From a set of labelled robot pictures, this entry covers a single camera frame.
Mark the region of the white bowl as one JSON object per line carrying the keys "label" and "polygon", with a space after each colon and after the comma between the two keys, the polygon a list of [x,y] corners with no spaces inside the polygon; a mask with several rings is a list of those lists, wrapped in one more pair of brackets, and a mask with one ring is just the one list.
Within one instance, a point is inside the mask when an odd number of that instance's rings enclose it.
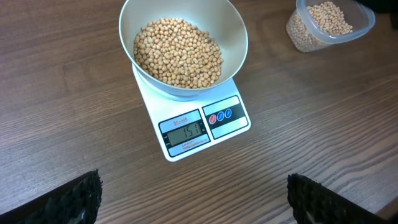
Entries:
{"label": "white bowl", "polygon": [[[208,31],[221,50],[224,62],[214,85],[202,89],[177,88],[155,79],[134,59],[134,39],[141,27],[160,18],[182,18]],[[119,16],[119,36],[125,53],[138,76],[155,88],[177,96],[199,95],[218,87],[237,74],[248,54],[248,32],[237,9],[228,0],[128,0]]]}

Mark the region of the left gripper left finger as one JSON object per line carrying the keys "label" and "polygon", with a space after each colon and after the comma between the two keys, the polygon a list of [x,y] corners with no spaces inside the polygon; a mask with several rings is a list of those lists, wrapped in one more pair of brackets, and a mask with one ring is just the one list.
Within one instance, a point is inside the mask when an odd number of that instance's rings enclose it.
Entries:
{"label": "left gripper left finger", "polygon": [[89,171],[1,215],[1,223],[94,224],[102,200],[98,170]]}

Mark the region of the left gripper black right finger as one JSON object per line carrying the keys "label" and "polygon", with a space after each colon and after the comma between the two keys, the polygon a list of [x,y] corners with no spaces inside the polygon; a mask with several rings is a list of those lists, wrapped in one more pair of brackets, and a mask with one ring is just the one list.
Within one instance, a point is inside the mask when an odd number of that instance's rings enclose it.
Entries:
{"label": "left gripper black right finger", "polygon": [[287,200],[298,224],[388,223],[304,175],[289,175],[287,190]]}

